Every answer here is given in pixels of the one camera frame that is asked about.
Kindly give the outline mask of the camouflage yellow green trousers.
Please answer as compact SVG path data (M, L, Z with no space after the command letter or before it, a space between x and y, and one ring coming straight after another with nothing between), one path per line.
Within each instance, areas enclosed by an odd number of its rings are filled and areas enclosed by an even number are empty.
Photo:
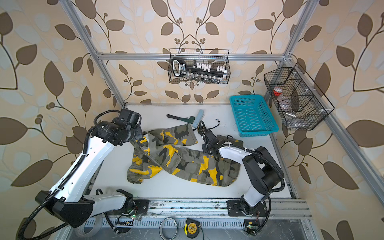
M197 143L190 124L147 132L142 139L131 143L134 153L127 171L128 182L141 184L165 171L193 183L231 185L239 175L240 163L190 149Z

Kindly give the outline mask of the teal plastic basket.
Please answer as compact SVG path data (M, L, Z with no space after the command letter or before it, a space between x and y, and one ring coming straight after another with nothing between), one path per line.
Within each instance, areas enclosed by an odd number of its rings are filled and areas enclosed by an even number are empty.
M231 96L230 103L240 137L262 137L279 131L263 96Z

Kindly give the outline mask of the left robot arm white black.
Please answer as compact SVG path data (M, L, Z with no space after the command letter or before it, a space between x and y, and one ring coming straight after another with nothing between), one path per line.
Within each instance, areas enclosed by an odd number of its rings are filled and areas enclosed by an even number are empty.
M35 200L39 206L21 224L18 240L25 240L25 232L35 216L46 209L63 224L44 234L36 236L41 240L67 225L77 228L89 218L112 210L127 212L135 210L133 195L118 189L109 194L99 193L85 196L91 178L103 163L106 156L124 143L142 140L142 116L128 109L122 109L111 122L98 123L94 120L85 136L83 151L65 175L49 191L40 191Z

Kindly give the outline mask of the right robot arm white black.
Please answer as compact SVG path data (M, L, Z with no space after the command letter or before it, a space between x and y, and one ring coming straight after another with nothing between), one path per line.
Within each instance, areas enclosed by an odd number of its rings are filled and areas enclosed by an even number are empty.
M204 140L205 154L228 159L244 166L251 186L240 198L238 209L243 215L253 216L257 213L257 207L263 207L265 200L270 200L272 193L284 190L284 173L266 148L259 147L253 150L235 145L230 141L230 137L215 136L203 121L198 123L197 131Z

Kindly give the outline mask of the light blue grey block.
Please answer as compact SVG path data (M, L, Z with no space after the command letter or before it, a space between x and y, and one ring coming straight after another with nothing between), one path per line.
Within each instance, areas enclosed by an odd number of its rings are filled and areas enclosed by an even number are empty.
M199 112L198 112L197 116L195 117L195 120L192 124L192 127L194 129L198 127L198 124L202 120L203 116L204 116L204 110L199 110Z

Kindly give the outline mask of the black socket set holder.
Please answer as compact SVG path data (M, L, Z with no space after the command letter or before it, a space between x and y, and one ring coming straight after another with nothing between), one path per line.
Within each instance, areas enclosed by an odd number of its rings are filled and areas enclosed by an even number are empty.
M192 65L187 65L181 58L171 59L172 72L176 77L184 77L187 74L208 74L215 77L224 77L228 71L223 66L217 66L216 70L213 65L198 63L193 61Z

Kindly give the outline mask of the red capped item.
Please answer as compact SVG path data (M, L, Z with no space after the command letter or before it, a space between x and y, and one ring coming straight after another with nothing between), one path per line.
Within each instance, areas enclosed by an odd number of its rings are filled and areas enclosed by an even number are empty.
M278 97L278 96L283 94L283 90L281 88L279 88L279 87L274 87L273 88L273 93L274 93L274 96Z

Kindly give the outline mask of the clear plastic bag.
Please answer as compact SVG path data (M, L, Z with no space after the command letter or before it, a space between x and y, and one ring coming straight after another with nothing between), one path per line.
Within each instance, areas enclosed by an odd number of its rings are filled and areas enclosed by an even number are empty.
M292 103L290 99L285 99L279 102L282 113L288 119L296 117L296 112L292 109Z

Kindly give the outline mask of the yellow black tape measure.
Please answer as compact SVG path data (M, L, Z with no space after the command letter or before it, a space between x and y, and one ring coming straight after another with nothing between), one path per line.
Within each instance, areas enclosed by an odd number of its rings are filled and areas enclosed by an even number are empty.
M191 218L187 218L185 222L184 231L188 238L194 239L199 235L201 229L201 223L193 220Z

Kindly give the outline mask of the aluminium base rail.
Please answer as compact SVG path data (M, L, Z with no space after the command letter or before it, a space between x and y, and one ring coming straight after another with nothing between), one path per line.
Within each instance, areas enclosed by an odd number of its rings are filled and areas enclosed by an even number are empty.
M310 208L305 200L272 199L271 208L265 201L245 214L239 199L191 199L191 198L136 198L134 213L143 218L256 218L312 220Z

